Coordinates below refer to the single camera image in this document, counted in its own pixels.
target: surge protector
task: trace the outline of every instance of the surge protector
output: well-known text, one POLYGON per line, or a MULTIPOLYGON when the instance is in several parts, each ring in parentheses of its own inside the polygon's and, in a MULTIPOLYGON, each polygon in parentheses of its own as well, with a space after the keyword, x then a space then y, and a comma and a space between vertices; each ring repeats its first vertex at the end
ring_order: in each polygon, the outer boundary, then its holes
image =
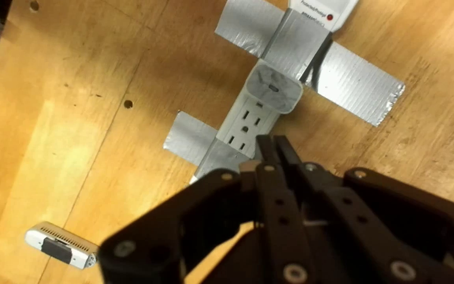
POLYGON ((281 95, 287 95, 288 92, 285 92, 283 88, 297 84, 296 86, 299 87, 292 88, 292 92, 296 93, 294 94, 296 97, 302 95, 301 84, 294 80, 287 78, 287 82, 284 82, 283 86, 280 86, 282 85, 281 79, 274 78, 274 84, 270 81, 263 80, 261 75, 255 72, 256 70, 260 70, 260 68, 257 69, 260 65, 268 66, 263 60, 258 61, 216 134, 217 139, 251 159, 255 156, 255 137, 257 135, 269 134, 280 115, 279 111, 276 111, 270 105, 263 104, 257 99, 260 93, 266 95, 265 98, 270 101, 277 97, 279 93, 281 95), (254 82, 259 82, 258 88, 254 88, 254 82), (257 94, 250 93, 249 90, 254 90, 257 94))

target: screw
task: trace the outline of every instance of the screw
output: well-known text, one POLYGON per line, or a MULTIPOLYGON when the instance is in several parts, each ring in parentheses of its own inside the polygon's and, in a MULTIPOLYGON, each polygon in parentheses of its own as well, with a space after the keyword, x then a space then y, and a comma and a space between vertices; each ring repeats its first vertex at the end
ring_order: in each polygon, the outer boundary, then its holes
POLYGON ((367 174, 364 171, 355 171, 355 176, 357 178, 364 178, 367 176, 367 174))
POLYGON ((136 250, 136 243, 133 241, 122 241, 116 247, 113 253, 116 257, 126 257, 136 250))
POLYGON ((390 269, 393 276, 402 281, 413 281, 416 278, 416 270, 407 262, 393 261, 390 269))
POLYGON ((301 284, 308 279, 308 272, 299 264, 290 263, 283 268, 283 277, 291 284, 301 284))
POLYGON ((314 171, 316 169, 315 164, 306 164, 306 169, 310 172, 314 171))
POLYGON ((222 173, 221 177, 223 180, 231 180, 233 178, 232 174, 229 174, 229 173, 222 173))

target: small white device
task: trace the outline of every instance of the small white device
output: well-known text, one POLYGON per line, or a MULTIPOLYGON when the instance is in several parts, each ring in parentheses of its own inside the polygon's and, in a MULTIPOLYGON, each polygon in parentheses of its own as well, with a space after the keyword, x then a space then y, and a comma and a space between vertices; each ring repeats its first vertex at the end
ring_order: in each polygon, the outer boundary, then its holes
POLYGON ((288 7, 335 32, 344 25, 357 3, 358 0, 288 0, 288 7))
POLYGON ((42 222, 26 232, 27 244, 79 269, 94 266, 98 246, 75 234, 42 222))

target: wooden board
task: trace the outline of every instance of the wooden board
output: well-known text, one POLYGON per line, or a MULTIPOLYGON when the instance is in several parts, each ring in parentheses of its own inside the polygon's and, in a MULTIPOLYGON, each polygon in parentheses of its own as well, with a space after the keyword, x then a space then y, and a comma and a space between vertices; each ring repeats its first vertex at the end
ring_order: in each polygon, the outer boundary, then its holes
MULTIPOLYGON (((39 3, 14 0, 0 42, 0 283, 99 283, 25 231, 99 244, 185 187, 195 167, 162 149, 176 113, 218 128, 256 59, 213 33, 224 0, 39 3)), ((454 201, 454 0, 361 0, 335 40, 406 92, 373 128, 307 91, 274 133, 336 174, 367 166, 454 201)))

